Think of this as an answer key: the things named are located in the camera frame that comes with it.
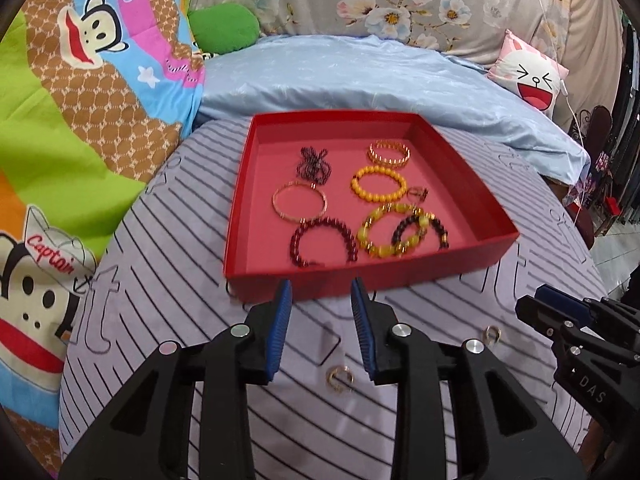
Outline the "red tray box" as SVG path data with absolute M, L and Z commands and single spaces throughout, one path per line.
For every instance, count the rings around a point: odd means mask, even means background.
M 404 168 L 370 162 L 404 142 Z M 328 210 L 305 223 L 271 207 L 277 188 L 318 184 Z M 307 110 L 256 115 L 233 195 L 224 254 L 232 294 L 254 304 L 288 280 L 298 300 L 342 296 L 354 278 L 389 289 L 496 263 L 518 229 L 449 136 L 415 114 Z

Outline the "pink cartoon face cushion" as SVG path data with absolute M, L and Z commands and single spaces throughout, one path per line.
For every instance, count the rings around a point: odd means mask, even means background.
M 551 118 L 569 73 L 562 64 L 507 29 L 497 61 L 488 70 L 487 78 Z

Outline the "gold chain bangle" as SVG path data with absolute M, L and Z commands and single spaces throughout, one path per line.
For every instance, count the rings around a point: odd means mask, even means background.
M 407 144 L 393 140 L 376 140 L 367 151 L 370 162 L 390 169 L 404 168 L 411 158 Z

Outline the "grey floral bedsheet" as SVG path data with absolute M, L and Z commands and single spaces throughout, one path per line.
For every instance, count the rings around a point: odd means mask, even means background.
M 617 0 L 190 0 L 237 3 L 272 35 L 377 36 L 491 66 L 512 32 L 567 71 L 554 121 L 615 103 L 624 56 Z

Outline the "colourful cartoon monkey blanket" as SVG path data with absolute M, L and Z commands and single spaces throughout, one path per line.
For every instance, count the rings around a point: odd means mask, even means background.
M 191 131 L 188 0 L 1 0 L 1 474 L 52 479 L 67 346 L 119 222 Z

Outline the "light blue duvet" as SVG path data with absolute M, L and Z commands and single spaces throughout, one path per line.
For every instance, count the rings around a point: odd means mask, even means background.
M 479 65 L 375 36 L 272 36 L 210 58 L 196 120 L 291 110 L 422 116 L 512 148 L 544 177 L 585 181 L 588 153 Z

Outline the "thin gold bangle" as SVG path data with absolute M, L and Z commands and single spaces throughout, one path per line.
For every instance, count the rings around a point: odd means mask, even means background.
M 282 220 L 305 223 L 326 213 L 328 198 L 318 184 L 294 180 L 274 191 L 271 207 Z

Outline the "green plush pillow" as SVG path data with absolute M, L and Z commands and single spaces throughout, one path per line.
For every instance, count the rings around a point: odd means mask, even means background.
M 202 52 L 227 54 L 256 44 L 260 26 L 242 4 L 224 2 L 188 14 L 193 39 Z

